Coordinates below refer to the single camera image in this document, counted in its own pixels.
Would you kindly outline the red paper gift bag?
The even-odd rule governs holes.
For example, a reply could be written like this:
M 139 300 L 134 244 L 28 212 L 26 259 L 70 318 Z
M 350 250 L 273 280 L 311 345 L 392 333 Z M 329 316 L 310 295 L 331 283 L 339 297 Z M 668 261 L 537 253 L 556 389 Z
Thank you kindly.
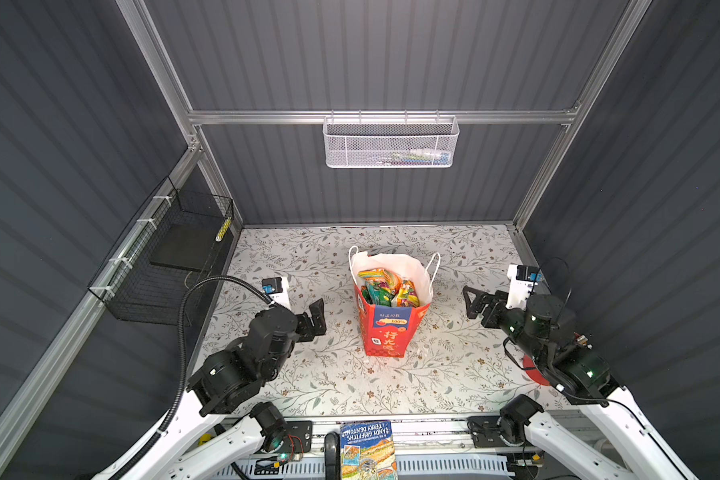
M 434 280 L 441 265 L 441 255 L 432 254 L 427 264 L 405 254 L 370 254 L 354 245 L 348 261 L 354 285 L 355 301 L 360 320 L 361 336 L 368 356 L 402 358 L 434 300 Z M 418 308 L 369 305 L 362 297 L 366 282 L 358 276 L 362 270 L 385 268 L 401 279 L 415 284 L 421 305 Z

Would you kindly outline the orange Fox's candy bag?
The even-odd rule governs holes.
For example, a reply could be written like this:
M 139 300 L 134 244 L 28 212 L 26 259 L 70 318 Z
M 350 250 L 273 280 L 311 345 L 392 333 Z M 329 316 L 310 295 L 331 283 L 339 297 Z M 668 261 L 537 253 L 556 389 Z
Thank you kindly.
M 362 270 L 358 276 L 366 282 L 371 282 L 389 291 L 392 295 L 398 293 L 402 284 L 402 279 L 397 273 L 385 268 Z

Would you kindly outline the green spring tea candy bag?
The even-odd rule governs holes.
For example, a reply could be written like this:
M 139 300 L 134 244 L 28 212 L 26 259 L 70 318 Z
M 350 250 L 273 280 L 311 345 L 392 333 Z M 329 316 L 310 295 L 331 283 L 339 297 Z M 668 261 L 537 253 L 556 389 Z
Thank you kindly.
M 391 307 L 392 301 L 395 298 L 393 290 L 377 284 L 363 285 L 361 288 L 361 294 L 363 299 L 369 305 L 380 305 L 385 307 Z

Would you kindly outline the orange fruits candy bag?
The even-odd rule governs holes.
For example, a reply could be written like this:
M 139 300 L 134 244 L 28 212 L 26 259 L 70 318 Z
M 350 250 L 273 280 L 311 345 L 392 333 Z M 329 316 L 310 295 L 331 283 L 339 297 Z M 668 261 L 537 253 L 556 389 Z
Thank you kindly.
M 418 308 L 421 305 L 415 284 L 411 280 L 403 279 L 401 281 L 393 305 L 405 308 Z

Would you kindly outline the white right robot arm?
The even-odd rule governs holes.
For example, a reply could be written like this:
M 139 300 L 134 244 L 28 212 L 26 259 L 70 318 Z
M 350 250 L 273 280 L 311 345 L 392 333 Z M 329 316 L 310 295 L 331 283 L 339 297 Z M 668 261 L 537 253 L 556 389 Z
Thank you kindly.
M 500 411 L 495 431 L 510 446 L 532 445 L 580 479 L 692 479 L 609 364 L 574 331 L 576 316 L 551 294 L 530 292 L 523 304 L 512 295 L 464 287 L 466 314 L 498 329 L 518 347 L 549 386 L 578 408 L 605 435 L 615 462 L 563 427 L 539 402 L 522 394 Z

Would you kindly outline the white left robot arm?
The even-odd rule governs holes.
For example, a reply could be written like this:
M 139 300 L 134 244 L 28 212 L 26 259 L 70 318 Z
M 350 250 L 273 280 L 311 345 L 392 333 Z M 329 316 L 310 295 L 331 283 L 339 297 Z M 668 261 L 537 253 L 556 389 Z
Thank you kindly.
M 169 409 L 99 479 L 208 479 L 257 452 L 277 451 L 288 436 L 283 414 L 271 402 L 254 405 L 225 432 L 200 438 L 277 378 L 299 342 L 325 335 L 325 303 L 295 314 L 277 302 L 257 313 L 247 336 L 208 356 Z

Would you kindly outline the red pencil cup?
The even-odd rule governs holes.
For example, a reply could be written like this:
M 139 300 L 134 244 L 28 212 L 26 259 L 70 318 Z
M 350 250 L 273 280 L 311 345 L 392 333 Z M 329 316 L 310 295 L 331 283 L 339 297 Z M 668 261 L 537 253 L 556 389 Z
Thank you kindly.
M 528 377 L 541 386 L 549 386 L 549 381 L 536 369 L 533 359 L 525 355 L 523 357 L 523 369 Z

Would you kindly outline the colourful book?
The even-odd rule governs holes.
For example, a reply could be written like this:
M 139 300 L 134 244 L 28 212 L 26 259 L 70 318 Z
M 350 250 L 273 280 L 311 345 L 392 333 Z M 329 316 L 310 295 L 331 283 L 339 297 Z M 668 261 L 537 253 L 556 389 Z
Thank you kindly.
M 389 420 L 343 424 L 340 447 L 342 479 L 398 479 L 396 449 Z

